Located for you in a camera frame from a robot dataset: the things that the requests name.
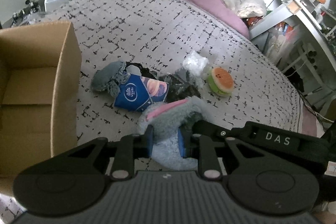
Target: bedspread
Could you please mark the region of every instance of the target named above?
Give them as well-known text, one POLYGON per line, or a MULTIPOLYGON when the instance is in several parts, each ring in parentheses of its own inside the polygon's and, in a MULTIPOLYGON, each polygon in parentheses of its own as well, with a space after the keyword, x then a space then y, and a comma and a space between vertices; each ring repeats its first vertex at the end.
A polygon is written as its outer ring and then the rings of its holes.
MULTIPOLYGON (((207 85, 201 90, 216 124, 231 129, 255 121, 302 131, 302 101, 288 79, 245 37, 185 0, 71 0, 45 20, 71 20, 82 51, 79 145, 134 133, 140 116, 114 107, 108 94, 92 92, 98 69, 125 60, 159 73, 174 72, 193 50, 212 66, 227 69, 235 82, 231 97, 219 97, 207 85)), ((135 164, 137 169, 160 168, 153 160, 135 164)), ((0 216, 8 222, 14 213, 5 211, 2 202, 0 216)))

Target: blue package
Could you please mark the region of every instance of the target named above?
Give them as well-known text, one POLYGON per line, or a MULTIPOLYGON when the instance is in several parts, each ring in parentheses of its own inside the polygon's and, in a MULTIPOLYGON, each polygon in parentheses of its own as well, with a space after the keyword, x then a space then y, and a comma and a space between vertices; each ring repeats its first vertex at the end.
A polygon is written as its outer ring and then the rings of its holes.
POLYGON ((119 85, 120 93, 114 106, 130 111, 144 111, 155 102, 164 102, 169 84, 147 77, 130 74, 125 84, 119 85))

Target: pink plush ear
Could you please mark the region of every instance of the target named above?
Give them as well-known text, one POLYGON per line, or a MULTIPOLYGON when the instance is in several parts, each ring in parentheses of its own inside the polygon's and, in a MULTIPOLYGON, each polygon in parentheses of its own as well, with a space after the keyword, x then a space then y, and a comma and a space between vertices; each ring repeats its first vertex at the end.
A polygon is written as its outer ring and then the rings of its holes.
POLYGON ((158 107, 157 109, 153 110, 151 113, 149 113, 146 117, 146 121, 148 122, 150 119, 159 116, 161 113, 166 112, 173 107, 182 105, 182 104, 186 103, 187 101, 188 101, 188 99, 183 99, 183 100, 179 100, 179 101, 176 101, 176 102, 172 102, 172 103, 169 103, 169 104, 162 105, 162 106, 158 107))

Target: gray plush toy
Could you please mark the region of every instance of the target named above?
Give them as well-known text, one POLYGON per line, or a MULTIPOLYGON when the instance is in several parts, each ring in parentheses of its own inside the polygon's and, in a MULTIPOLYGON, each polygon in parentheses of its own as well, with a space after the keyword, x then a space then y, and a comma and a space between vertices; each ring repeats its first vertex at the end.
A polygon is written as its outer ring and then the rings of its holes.
POLYGON ((196 159, 183 159, 179 152, 178 128, 192 126, 198 120, 209 120, 206 103, 193 96, 170 104, 155 103, 143 112, 138 121, 138 133, 154 127, 152 159, 172 170, 196 170, 196 159))
POLYGON ((123 74, 126 62, 116 61, 98 70, 92 78, 91 87, 95 91, 107 90, 112 97, 120 93, 119 84, 125 84, 130 75, 123 74))

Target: screw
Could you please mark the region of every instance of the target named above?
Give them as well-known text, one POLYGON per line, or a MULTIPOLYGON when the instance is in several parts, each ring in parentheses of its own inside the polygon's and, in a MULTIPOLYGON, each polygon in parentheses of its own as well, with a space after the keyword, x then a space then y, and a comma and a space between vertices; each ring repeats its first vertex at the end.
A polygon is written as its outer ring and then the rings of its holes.
POLYGON ((164 179, 170 179, 172 177, 171 174, 165 174, 162 176, 164 179))
POLYGON ((112 173, 112 177, 115 179, 125 179, 128 177, 128 172, 126 170, 116 170, 112 173))
POLYGON ((138 133, 134 133, 134 134, 132 134, 132 136, 133 136, 133 138, 136 139, 136 140, 141 138, 141 135, 138 134, 138 133))
POLYGON ((221 173, 217 170, 206 170, 203 175, 208 179, 217 179, 221 173))

